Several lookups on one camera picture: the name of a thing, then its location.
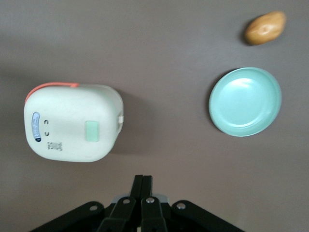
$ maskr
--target white plastic container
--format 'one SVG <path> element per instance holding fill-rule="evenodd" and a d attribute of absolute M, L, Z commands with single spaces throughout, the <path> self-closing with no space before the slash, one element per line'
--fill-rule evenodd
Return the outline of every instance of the white plastic container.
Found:
<path fill-rule="evenodd" d="M 38 155 L 93 162 L 112 149 L 123 124 L 123 102 L 108 86 L 46 83 L 28 94 L 24 119 L 27 142 Z"/>

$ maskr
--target potato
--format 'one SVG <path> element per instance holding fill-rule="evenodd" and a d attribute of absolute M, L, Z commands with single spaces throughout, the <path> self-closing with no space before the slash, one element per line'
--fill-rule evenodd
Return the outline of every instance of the potato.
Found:
<path fill-rule="evenodd" d="M 284 30 L 286 16 L 282 11 L 272 11 L 256 18 L 246 29 L 245 38 L 253 45 L 264 44 L 278 38 Z"/>

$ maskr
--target gray surface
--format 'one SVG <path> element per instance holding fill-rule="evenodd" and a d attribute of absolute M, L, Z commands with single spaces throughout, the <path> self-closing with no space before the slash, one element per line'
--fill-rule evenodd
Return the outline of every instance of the gray surface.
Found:
<path fill-rule="evenodd" d="M 109 205 L 135 174 L 247 232 L 309 231 L 308 0 L 1 0 L 0 226 L 25 232 L 87 201 Z M 248 46 L 255 17 L 287 14 L 277 40 Z M 207 100 L 227 71 L 254 66 L 282 89 L 263 132 L 225 135 Z M 112 152 L 94 163 L 34 154 L 23 102 L 50 81 L 109 85 L 125 104 Z"/>

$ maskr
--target teal plate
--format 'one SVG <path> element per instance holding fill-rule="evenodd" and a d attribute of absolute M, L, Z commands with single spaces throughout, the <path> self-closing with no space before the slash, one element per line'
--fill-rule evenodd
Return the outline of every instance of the teal plate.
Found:
<path fill-rule="evenodd" d="M 276 79 L 259 68 L 236 69 L 211 92 L 209 113 L 222 132 L 243 137 L 257 134 L 276 118 L 281 90 Z"/>

